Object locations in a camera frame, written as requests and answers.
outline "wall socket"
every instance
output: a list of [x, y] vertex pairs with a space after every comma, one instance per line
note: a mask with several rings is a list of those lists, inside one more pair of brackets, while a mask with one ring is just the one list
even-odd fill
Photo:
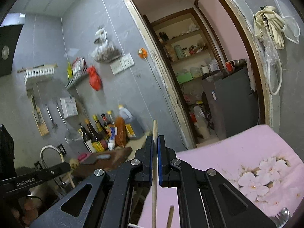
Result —
[[123, 66], [124, 69], [127, 69], [131, 66], [133, 66], [135, 63], [133, 62], [133, 59], [131, 57], [131, 54], [128, 53], [125, 56], [123, 56], [121, 59], [121, 65]]
[[111, 69], [113, 74], [118, 74], [121, 71], [135, 65], [131, 54], [128, 53], [125, 56], [120, 57], [119, 59], [116, 59], [114, 62], [111, 63]]

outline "plastic jug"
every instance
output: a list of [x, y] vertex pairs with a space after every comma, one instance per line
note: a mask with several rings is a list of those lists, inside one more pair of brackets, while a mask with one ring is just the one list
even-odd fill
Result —
[[197, 121], [198, 129], [201, 133], [201, 135], [204, 137], [204, 139], [209, 139], [210, 138], [210, 131], [208, 128], [208, 122], [204, 116], [204, 113], [202, 109], [200, 108], [199, 105], [195, 106], [193, 108], [194, 115]]
[[128, 138], [130, 140], [140, 139], [144, 132], [137, 119], [123, 105], [120, 104], [118, 109], [119, 115], [125, 120]]

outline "orange plug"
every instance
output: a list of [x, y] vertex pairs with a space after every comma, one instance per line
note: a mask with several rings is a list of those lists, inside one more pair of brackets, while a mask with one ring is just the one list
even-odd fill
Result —
[[144, 48], [140, 48], [137, 52], [140, 58], [144, 59], [148, 57], [148, 52]]

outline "green box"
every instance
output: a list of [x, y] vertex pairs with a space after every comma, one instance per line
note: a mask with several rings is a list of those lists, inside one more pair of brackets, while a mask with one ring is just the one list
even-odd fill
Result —
[[187, 81], [193, 80], [192, 75], [191, 75], [190, 72], [188, 72], [186, 74], [178, 75], [176, 77], [176, 79], [177, 79], [177, 81], [178, 81], [179, 84], [183, 84], [183, 83], [185, 83]]

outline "red plastic bag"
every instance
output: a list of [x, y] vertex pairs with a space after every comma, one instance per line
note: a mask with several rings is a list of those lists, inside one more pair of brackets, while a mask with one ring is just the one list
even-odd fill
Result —
[[89, 83], [91, 87], [93, 87], [96, 91], [99, 91], [102, 87], [101, 79], [96, 72], [96, 68], [94, 66], [91, 66], [88, 68], [88, 73], [89, 73]]

